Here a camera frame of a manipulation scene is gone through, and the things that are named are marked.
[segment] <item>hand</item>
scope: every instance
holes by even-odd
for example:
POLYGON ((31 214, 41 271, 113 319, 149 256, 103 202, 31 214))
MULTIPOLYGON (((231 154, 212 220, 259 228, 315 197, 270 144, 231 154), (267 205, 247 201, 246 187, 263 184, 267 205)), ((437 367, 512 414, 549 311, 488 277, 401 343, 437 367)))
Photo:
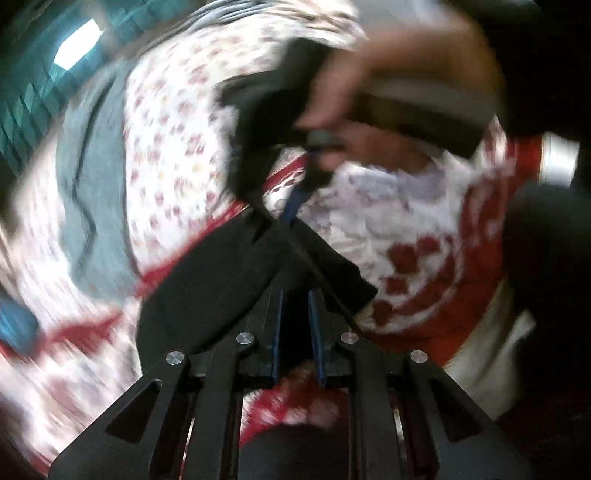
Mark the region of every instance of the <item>hand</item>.
POLYGON ((328 59, 296 123, 301 129, 329 129, 344 141, 344 151, 323 154, 324 169, 352 158, 416 173, 431 162, 411 138, 346 120, 356 91, 378 73, 439 80, 487 95, 502 88, 501 70, 484 33, 467 19, 454 16, 446 25, 378 31, 354 51, 328 59))

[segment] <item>gray fabric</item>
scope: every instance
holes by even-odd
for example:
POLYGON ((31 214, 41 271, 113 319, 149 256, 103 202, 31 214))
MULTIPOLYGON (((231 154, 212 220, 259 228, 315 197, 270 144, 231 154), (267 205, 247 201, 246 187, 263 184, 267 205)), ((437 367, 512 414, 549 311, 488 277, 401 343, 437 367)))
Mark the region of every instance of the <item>gray fabric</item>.
POLYGON ((216 0, 148 43, 135 59, 110 64, 64 114, 57 146, 57 185, 64 203, 61 245, 74 284, 85 294, 122 302, 135 293, 139 272, 126 219, 125 85, 140 55, 180 33, 226 24, 261 12, 262 0, 216 0))

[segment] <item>black metal frame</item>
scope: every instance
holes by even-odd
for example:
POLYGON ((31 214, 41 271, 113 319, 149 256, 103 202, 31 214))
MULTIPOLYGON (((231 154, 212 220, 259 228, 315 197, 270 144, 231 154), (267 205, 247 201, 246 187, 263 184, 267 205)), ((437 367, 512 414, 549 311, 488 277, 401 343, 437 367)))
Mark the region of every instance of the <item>black metal frame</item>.
MULTIPOLYGON (((244 392, 271 388, 281 371, 281 309, 282 292, 269 288, 245 333, 162 358, 56 459, 49 480, 178 478, 181 469, 187 480, 236 478, 244 392)), ((530 478, 498 427, 424 353, 379 349, 329 312, 320 290, 309 294, 309 319, 321 385, 349 391, 350 479, 530 478)))

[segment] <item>blue fabric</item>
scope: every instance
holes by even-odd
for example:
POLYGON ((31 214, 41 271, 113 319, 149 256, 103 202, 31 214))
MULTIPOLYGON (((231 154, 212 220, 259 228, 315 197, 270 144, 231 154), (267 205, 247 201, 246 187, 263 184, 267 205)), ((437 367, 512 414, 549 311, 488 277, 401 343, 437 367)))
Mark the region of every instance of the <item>blue fabric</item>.
POLYGON ((144 46, 134 59, 108 65, 64 115, 56 173, 65 220, 61 247, 72 281, 88 296, 122 303, 139 272, 125 216, 125 85, 137 58, 179 33, 230 23, 271 5, 267 0, 216 0, 144 46))
POLYGON ((35 347, 39 322, 25 307, 9 297, 0 299, 0 340, 16 353, 28 355, 35 347))

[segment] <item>silver bolt head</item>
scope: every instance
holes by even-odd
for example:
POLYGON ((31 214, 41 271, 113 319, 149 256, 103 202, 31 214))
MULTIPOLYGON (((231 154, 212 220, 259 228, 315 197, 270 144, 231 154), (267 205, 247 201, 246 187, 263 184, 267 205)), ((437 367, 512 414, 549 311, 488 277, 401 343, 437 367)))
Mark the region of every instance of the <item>silver bolt head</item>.
POLYGON ((250 345, 255 341, 255 336, 251 332, 242 332, 236 335, 236 341, 240 345, 250 345))
POLYGON ((345 332, 340 336, 340 341, 347 345, 353 345, 359 341, 359 336, 353 332, 345 332))
POLYGON ((429 357, 422 350, 413 350, 410 352, 410 359, 417 364, 423 364, 429 360, 429 357))
POLYGON ((169 352, 166 356, 166 363, 168 363, 169 365, 182 364, 183 360, 184 353, 182 353, 180 350, 173 350, 172 352, 169 352))

